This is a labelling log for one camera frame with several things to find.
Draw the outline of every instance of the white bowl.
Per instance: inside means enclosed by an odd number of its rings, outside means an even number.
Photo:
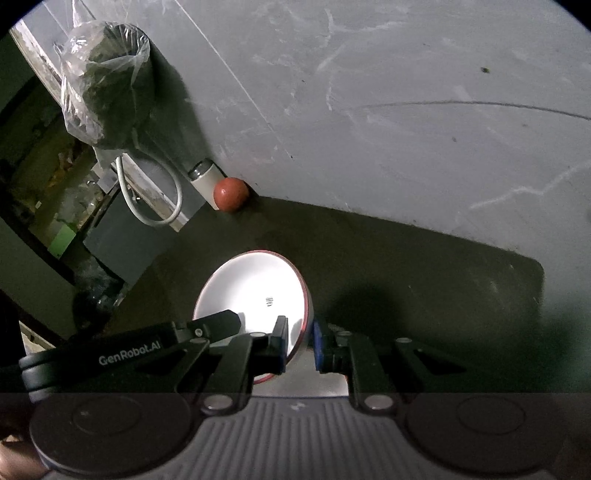
[[[307,338],[314,319],[310,292],[300,272],[285,257],[266,250],[237,255],[219,267],[201,290],[193,319],[226,309],[240,317],[240,333],[271,333],[277,316],[286,316],[288,362]],[[271,377],[257,377],[255,383]]]

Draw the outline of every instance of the dark tabletop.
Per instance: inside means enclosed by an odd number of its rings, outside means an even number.
[[[375,343],[408,336],[503,374],[535,363],[538,262],[415,226],[261,197],[234,214],[203,206],[143,273],[108,332],[191,320],[210,275],[253,249],[278,252],[300,270],[316,316]]]

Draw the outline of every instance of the ribbed gray panel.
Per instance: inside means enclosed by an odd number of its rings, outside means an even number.
[[[176,458],[134,480],[466,478],[419,455],[392,420],[359,413],[346,398],[253,398],[236,415],[206,420]],[[554,479],[545,471],[522,478]]]

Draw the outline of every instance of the green sticky note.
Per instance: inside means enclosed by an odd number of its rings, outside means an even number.
[[[49,253],[56,258],[61,258],[61,256],[66,251],[66,248],[68,248],[68,245],[70,245],[72,240],[74,240],[75,236],[76,232],[74,230],[72,230],[67,225],[62,225],[60,231],[53,238],[51,244],[49,245]]]

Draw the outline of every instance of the white cable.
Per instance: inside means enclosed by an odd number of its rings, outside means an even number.
[[[117,167],[117,178],[119,180],[119,185],[121,186],[121,193],[123,193],[123,198],[125,199],[125,203],[127,203],[127,206],[129,207],[129,209],[131,210],[131,213],[133,213],[134,216],[140,222],[142,222],[144,225],[164,226],[164,225],[168,225],[169,223],[174,222],[176,217],[178,217],[178,214],[181,213],[181,207],[183,205],[183,189],[181,187],[181,181],[180,181],[177,173],[174,171],[174,169],[171,168],[167,163],[162,162],[162,161],[158,160],[157,158],[155,158],[155,160],[173,178],[174,186],[177,189],[177,205],[174,208],[173,212],[170,214],[170,216],[168,218],[165,218],[164,220],[152,220],[150,218],[146,218],[144,215],[139,213],[139,211],[137,210],[137,208],[134,205],[133,200],[131,199],[131,196],[129,196],[129,191],[127,190],[127,183],[125,182],[125,174],[123,171],[123,156],[122,155],[118,155],[117,158],[115,159],[115,166]]]

